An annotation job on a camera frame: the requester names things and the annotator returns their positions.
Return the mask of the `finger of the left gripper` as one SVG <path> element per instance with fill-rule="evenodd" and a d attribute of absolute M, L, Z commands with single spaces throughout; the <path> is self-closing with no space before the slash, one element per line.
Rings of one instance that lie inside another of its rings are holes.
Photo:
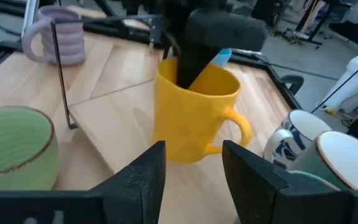
<path fill-rule="evenodd" d="M 217 54 L 216 47 L 182 46 L 177 58 L 176 84 L 188 89 Z"/>

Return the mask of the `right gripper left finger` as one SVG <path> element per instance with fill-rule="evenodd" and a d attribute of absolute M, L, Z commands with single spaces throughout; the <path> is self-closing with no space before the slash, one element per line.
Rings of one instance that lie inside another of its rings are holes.
<path fill-rule="evenodd" d="M 95 224 L 158 224 L 166 179 L 166 145 L 157 141 L 139 157 L 92 188 L 101 194 Z"/>

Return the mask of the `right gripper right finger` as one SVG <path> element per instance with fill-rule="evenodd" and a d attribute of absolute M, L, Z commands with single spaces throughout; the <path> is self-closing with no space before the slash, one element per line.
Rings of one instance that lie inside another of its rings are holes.
<path fill-rule="evenodd" d="M 250 150 L 223 141 L 223 166 L 241 224 L 270 224 L 275 194 L 288 186 L 275 166 Z"/>

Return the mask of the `light blue mug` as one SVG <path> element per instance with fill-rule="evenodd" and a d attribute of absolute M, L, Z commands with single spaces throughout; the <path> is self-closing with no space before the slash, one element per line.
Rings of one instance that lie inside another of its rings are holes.
<path fill-rule="evenodd" d="M 232 55 L 232 49 L 222 49 L 213 59 L 212 63 L 215 65 L 224 68 Z"/>

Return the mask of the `yellow mug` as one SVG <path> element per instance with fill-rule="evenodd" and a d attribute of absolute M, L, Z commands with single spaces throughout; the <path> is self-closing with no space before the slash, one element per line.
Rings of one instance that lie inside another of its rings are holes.
<path fill-rule="evenodd" d="M 241 130 L 239 145 L 252 139 L 250 122 L 234 111 L 241 83 L 222 67 L 210 63 L 187 89 L 176 84 L 177 59 L 159 63 L 154 83 L 153 142 L 164 140 L 169 161 L 190 164 L 220 154 L 213 140 L 225 120 Z"/>

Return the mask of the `dark teal mug brown handle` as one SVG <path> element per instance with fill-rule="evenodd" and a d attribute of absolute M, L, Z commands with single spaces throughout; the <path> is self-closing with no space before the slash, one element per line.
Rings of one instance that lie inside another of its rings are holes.
<path fill-rule="evenodd" d="M 316 175 L 341 190 L 358 190 L 358 139 L 323 132 L 287 169 Z"/>

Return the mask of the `green mug brown rim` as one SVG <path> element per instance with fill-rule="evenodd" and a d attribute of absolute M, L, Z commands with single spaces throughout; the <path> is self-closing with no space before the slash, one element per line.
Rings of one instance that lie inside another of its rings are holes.
<path fill-rule="evenodd" d="M 58 172 L 49 116 L 26 106 L 0 106 L 0 190 L 50 190 Z"/>

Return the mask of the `blue and white patterned mug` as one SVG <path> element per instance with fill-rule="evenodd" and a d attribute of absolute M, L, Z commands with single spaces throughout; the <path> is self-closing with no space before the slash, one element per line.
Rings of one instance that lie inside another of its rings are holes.
<path fill-rule="evenodd" d="M 293 110 L 269 137 L 263 158 L 284 169 L 321 133 L 332 128 L 317 116 L 304 110 Z"/>

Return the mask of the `silver aluminium post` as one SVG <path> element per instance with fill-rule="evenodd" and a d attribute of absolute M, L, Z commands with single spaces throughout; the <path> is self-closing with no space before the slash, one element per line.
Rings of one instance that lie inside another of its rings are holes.
<path fill-rule="evenodd" d="M 26 30 L 36 21 L 39 3 L 40 0 L 27 0 L 21 37 L 24 36 Z"/>

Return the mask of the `black aluminium table frame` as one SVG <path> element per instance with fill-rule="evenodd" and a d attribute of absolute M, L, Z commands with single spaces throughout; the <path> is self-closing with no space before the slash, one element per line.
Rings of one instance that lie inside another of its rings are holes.
<path fill-rule="evenodd" d="M 128 40 L 131 44 L 137 43 L 143 47 L 149 44 L 154 44 L 154 49 L 164 51 L 164 57 L 167 57 L 168 55 L 167 40 L 163 34 L 155 28 L 151 31 L 144 31 L 140 28 L 132 28 L 129 34 L 124 34 L 118 29 L 109 27 L 102 23 L 91 23 L 85 24 L 84 30 L 87 34 L 101 34 L 103 37 L 117 37 L 119 40 Z M 0 63 L 2 63 L 14 52 L 22 52 L 20 40 L 16 42 L 0 42 Z M 229 62 L 265 71 L 269 79 L 271 79 L 275 85 L 275 88 L 283 96 L 287 105 L 293 110 L 301 109 L 300 104 L 295 99 L 295 94 L 303 85 L 303 77 L 298 75 L 285 75 L 283 77 L 279 77 L 267 62 L 263 62 L 255 56 L 249 56 L 245 53 L 241 53 L 238 50 L 233 51 Z"/>

